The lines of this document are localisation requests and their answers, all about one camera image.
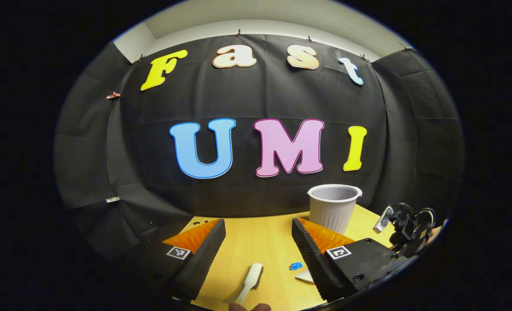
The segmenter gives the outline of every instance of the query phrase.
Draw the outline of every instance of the white wall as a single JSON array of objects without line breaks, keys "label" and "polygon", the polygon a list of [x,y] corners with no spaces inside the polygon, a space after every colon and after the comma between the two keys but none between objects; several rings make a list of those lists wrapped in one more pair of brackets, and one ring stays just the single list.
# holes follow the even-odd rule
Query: white wall
[{"label": "white wall", "polygon": [[[376,61],[380,58],[379,55],[373,51],[370,51],[369,49],[362,47],[361,45],[358,45],[337,35],[325,32],[323,30],[309,26],[268,19],[225,20],[222,22],[209,23],[184,30],[179,30],[178,32],[155,39],[155,41],[153,41],[153,43],[143,51],[143,55],[150,55],[165,48],[173,47],[177,44],[197,39],[216,37],[219,35],[237,34],[238,29],[240,29],[241,34],[275,34],[301,39],[308,39],[308,36],[310,36],[312,41],[343,49],[356,55],[364,54],[365,58],[369,59],[370,61]],[[120,49],[120,51],[122,51],[118,44],[116,44],[116,46],[118,49]]]},{"label": "white wall", "polygon": [[147,55],[146,50],[155,40],[147,24],[141,22],[114,39],[114,44],[126,59],[133,63],[139,59],[141,53]]}]

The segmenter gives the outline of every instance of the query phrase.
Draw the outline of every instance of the light blue letter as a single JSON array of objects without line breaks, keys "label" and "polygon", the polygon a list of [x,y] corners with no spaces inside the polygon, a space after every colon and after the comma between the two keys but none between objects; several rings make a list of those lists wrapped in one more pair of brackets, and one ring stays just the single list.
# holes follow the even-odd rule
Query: light blue letter
[{"label": "light blue letter", "polygon": [[338,59],[341,63],[344,63],[344,67],[346,68],[346,71],[348,72],[348,75],[350,76],[350,79],[354,81],[355,83],[362,85],[363,79],[358,77],[358,73],[356,73],[356,70],[358,67],[354,65],[349,59],[346,57],[341,57]]},{"label": "light blue letter", "polygon": [[233,119],[216,119],[208,122],[208,128],[216,134],[217,160],[205,165],[196,155],[195,134],[200,126],[194,122],[176,124],[170,128],[175,139],[175,156],[183,173],[198,179],[216,178],[224,175],[233,163],[231,129],[236,126]]}]

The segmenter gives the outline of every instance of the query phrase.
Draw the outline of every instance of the letter m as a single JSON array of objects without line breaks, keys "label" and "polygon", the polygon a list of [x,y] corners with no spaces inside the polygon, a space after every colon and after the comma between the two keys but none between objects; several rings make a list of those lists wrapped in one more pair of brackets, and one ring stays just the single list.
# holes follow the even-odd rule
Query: letter m
[{"label": "letter m", "polygon": [[299,173],[317,173],[323,169],[319,161],[321,130],[325,124],[321,120],[308,119],[300,124],[294,140],[291,140],[285,127],[279,120],[263,119],[254,124],[262,138],[262,165],[256,170],[259,177],[278,175],[279,167],[275,165],[275,155],[286,173],[290,173],[302,154]]}]

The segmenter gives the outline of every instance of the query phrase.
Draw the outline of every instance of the white paper piece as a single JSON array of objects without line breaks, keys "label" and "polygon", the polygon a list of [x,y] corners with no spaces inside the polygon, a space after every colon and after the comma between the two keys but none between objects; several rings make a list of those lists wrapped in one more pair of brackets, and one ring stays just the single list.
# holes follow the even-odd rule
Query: white paper piece
[{"label": "white paper piece", "polygon": [[310,270],[306,270],[304,271],[303,273],[300,273],[299,275],[297,275],[295,278],[297,279],[301,279],[302,281],[306,281],[308,283],[313,283],[313,278],[310,274]]}]

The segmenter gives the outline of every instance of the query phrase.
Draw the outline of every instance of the white toothbrush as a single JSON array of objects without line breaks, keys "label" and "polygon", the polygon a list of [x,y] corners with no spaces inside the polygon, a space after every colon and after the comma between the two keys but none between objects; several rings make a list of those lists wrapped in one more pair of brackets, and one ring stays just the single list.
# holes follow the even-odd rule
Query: white toothbrush
[{"label": "white toothbrush", "polygon": [[236,303],[242,305],[244,303],[244,299],[246,299],[248,295],[248,292],[250,292],[251,289],[256,289],[256,287],[258,287],[262,272],[264,272],[264,267],[261,263],[255,262],[250,266],[247,278],[244,279],[244,288],[240,292],[239,297],[235,300]]}]

